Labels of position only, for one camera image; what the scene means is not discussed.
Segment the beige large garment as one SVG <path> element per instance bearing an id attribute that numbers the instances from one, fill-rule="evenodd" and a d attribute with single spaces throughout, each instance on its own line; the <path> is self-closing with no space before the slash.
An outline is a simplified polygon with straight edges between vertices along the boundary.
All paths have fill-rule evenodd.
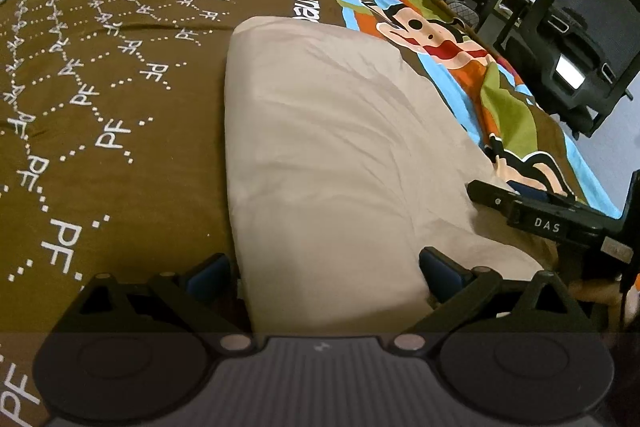
<path id="1" fill-rule="evenodd" d="M 494 165 L 430 80 L 390 44 L 292 18 L 233 31 L 224 80 L 229 215 L 258 333 L 376 335 L 431 312 L 419 268 L 433 246 L 459 265 L 529 280 L 544 239 L 466 195 Z"/>

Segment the brown colourful cartoon bedspread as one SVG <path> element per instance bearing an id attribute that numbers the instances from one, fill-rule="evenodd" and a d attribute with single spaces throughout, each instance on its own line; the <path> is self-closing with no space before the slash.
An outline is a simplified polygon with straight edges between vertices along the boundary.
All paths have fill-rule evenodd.
<path id="1" fill-rule="evenodd" d="M 143 281 L 235 265 L 224 80 L 254 17 L 338 26 L 398 49 L 494 165 L 617 208 L 516 70 L 440 0 L 8 0 L 1 8 L 1 421 L 35 426 L 41 338 L 94 274 Z"/>

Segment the black office chair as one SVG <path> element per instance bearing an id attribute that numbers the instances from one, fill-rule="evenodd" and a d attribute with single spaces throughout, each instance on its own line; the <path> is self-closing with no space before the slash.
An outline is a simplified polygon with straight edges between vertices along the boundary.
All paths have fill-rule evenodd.
<path id="1" fill-rule="evenodd" d="M 639 0 L 535 0 L 496 48 L 536 103 L 590 136 L 639 72 Z"/>

